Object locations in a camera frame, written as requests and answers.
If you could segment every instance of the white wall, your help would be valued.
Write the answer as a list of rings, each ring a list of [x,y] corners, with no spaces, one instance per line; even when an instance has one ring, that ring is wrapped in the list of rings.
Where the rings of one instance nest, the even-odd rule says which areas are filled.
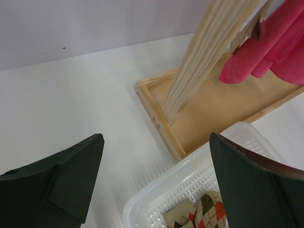
[[[208,1],[2,0],[0,71],[191,33]]]

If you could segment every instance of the red fabric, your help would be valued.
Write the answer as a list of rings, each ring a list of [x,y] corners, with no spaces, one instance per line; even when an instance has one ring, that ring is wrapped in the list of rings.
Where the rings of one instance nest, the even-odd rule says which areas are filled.
[[[240,83],[271,69],[284,81],[304,84],[304,0],[286,0],[263,23],[263,39],[248,39],[226,62],[220,81]]]

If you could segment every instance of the light wood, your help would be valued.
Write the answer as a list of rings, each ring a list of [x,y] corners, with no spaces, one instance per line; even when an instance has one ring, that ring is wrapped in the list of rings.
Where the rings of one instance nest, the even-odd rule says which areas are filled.
[[[260,0],[213,0],[188,46],[162,113],[171,123],[209,75]]]
[[[216,77],[222,66],[222,62],[217,63],[172,125],[160,107],[177,69],[138,82],[139,97],[177,160],[206,143],[211,132],[220,133],[238,121],[252,122],[304,91],[304,87],[286,83],[271,71],[261,79],[249,76],[240,84],[224,84]]]
[[[175,159],[180,160],[181,157],[186,155],[185,150],[181,146],[178,139],[175,137],[159,106],[156,104],[149,89],[147,88],[147,86],[153,88],[156,83],[158,83],[158,85],[161,85],[162,83],[166,83],[167,80],[171,81],[176,74],[176,71],[177,69],[168,70],[145,80],[138,81],[136,93],[143,103],[143,106],[146,108],[151,119],[153,120],[153,123],[157,127],[165,143],[167,144],[168,148],[172,152],[173,156]]]

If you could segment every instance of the black object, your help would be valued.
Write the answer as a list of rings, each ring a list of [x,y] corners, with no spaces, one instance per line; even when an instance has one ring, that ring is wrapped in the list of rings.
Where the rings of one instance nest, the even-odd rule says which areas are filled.
[[[304,171],[215,133],[210,149],[230,228],[304,227]]]
[[[85,223],[103,153],[95,134],[0,176],[0,228],[79,228]]]

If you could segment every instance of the argyle fabric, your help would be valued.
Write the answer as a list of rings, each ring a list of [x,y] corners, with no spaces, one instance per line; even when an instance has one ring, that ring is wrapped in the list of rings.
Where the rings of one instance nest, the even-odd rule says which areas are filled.
[[[181,228],[189,221],[194,224],[195,210],[196,207],[191,200],[185,199],[179,205],[163,214],[167,228]]]
[[[203,193],[195,212],[196,228],[225,228],[226,212],[222,202],[215,201],[207,193]]]

